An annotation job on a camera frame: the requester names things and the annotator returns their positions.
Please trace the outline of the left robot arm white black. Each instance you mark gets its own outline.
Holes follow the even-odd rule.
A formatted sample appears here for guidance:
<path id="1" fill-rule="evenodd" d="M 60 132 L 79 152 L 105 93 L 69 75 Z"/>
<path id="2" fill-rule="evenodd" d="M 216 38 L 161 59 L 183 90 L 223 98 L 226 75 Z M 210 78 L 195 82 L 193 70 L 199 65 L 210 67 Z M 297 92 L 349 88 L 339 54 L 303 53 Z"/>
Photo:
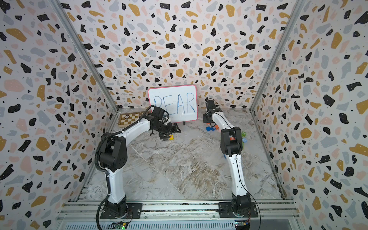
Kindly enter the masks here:
<path id="1" fill-rule="evenodd" d="M 132 124 L 115 133 L 105 133 L 95 153 L 95 167 L 106 178 L 107 195 L 103 200 L 104 212 L 121 218 L 127 213 L 126 194 L 123 189 L 122 168 L 127 162 L 127 147 L 141 134 L 150 131 L 161 140 L 168 140 L 171 134 L 181 133 L 176 123 L 170 122 L 167 111 L 151 105 Z"/>

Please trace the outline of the wooden chessboard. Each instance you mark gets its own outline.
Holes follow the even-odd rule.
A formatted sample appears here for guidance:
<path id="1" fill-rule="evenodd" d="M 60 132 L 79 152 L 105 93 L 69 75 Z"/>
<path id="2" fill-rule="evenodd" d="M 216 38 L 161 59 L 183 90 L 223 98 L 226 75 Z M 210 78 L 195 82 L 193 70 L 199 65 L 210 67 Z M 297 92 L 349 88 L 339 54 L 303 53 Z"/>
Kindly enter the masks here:
<path id="1" fill-rule="evenodd" d="M 143 111 L 122 113 L 118 117 L 117 125 L 121 128 L 127 127 L 136 122 L 143 114 Z"/>

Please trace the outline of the whiteboard with pink frame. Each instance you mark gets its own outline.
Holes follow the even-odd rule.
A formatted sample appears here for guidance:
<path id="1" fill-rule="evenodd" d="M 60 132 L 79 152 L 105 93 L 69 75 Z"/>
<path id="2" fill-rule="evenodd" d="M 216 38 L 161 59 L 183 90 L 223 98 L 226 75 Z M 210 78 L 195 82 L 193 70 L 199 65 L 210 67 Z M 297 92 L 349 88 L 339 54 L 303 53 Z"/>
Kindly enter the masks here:
<path id="1" fill-rule="evenodd" d="M 197 93 L 194 85 L 180 85 L 148 89 L 150 105 L 168 112 L 171 122 L 189 122 L 198 119 Z"/>

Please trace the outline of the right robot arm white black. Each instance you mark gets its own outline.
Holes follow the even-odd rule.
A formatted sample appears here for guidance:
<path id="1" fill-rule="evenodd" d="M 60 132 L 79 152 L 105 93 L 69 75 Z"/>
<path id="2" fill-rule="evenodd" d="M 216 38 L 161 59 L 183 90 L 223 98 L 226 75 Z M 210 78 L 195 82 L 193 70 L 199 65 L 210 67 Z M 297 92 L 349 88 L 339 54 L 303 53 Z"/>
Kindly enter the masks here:
<path id="1" fill-rule="evenodd" d="M 232 211 L 236 216 L 243 216 L 250 211 L 252 201 L 242 170 L 242 131 L 240 127 L 231 124 L 214 99 L 206 98 L 205 101 L 206 112 L 203 114 L 203 122 L 218 126 L 221 131 L 220 149 L 230 167 Z"/>

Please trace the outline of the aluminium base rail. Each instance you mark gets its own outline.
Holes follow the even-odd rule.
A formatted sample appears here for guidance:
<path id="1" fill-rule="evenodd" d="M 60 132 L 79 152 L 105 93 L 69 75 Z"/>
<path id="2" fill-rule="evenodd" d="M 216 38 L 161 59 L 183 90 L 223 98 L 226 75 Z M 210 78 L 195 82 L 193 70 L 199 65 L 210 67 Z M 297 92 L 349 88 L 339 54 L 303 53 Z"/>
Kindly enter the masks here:
<path id="1" fill-rule="evenodd" d="M 114 218 L 99 202 L 68 202 L 57 230 L 302 230 L 291 200 L 258 200 L 245 215 L 235 215 L 229 200 L 158 200 L 128 202 L 127 214 Z"/>

